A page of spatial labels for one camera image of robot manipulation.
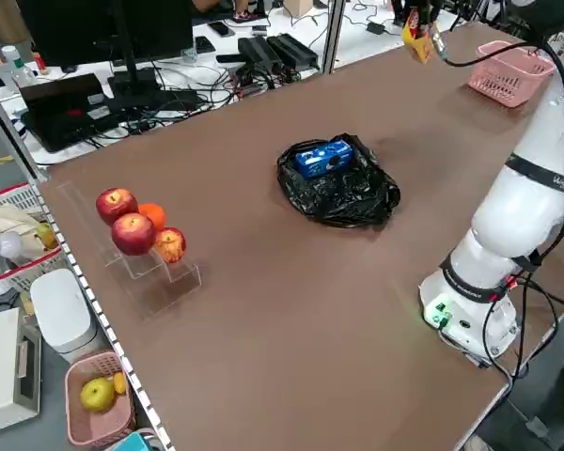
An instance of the red apple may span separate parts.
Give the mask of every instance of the red apple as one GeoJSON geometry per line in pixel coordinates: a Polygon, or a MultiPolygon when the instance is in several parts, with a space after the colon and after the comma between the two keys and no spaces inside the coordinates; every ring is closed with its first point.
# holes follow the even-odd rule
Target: red apple
{"type": "Polygon", "coordinates": [[[110,188],[96,198],[96,210],[108,225],[126,213],[138,213],[138,201],[125,188],[110,188]]]}
{"type": "Polygon", "coordinates": [[[126,256],[142,256],[155,242],[157,229],[152,221],[140,213],[128,213],[113,224],[111,238],[126,256]]]}
{"type": "Polygon", "coordinates": [[[165,263],[180,261],[186,251],[184,234],[174,227],[163,228],[157,233],[154,249],[165,263]]]}

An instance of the blue package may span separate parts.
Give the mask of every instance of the blue package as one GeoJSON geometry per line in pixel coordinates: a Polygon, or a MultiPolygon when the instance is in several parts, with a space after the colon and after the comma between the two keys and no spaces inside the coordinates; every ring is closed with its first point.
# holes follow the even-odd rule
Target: blue package
{"type": "Polygon", "coordinates": [[[306,179],[313,179],[348,165],[352,157],[351,146],[338,140],[297,153],[294,158],[297,171],[306,179]]]}
{"type": "Polygon", "coordinates": [[[150,451],[151,448],[139,432],[132,432],[121,442],[117,443],[114,451],[150,451]]]}

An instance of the power adapter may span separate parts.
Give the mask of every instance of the power adapter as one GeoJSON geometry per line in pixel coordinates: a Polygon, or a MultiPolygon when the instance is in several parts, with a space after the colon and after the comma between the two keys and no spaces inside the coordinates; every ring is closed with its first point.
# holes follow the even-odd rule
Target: power adapter
{"type": "Polygon", "coordinates": [[[370,33],[374,35],[381,35],[384,33],[384,25],[382,23],[368,22],[368,27],[366,28],[370,33]]]}

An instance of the clear acrylic stand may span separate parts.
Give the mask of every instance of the clear acrylic stand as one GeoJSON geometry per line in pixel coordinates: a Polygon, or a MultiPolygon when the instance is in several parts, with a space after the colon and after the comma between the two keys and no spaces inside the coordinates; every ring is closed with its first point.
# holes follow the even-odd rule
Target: clear acrylic stand
{"type": "Polygon", "coordinates": [[[138,257],[123,255],[111,240],[111,229],[95,211],[96,194],[82,194],[72,182],[58,187],[71,205],[75,219],[83,225],[84,241],[100,256],[107,275],[128,297],[143,319],[177,303],[202,284],[200,271],[186,252],[176,263],[165,263],[154,250],[138,257]]]}

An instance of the white basket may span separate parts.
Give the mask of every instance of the white basket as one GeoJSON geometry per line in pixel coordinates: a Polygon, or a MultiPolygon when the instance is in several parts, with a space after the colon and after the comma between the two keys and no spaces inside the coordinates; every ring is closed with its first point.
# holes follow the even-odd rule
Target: white basket
{"type": "MultiPolygon", "coordinates": [[[[0,205],[4,204],[12,204],[32,216],[42,213],[41,205],[28,183],[0,191],[0,205]]],[[[14,270],[6,266],[6,261],[0,261],[0,280],[8,280],[20,292],[29,292],[34,280],[58,268],[67,268],[60,245],[42,258],[14,270]]]]}

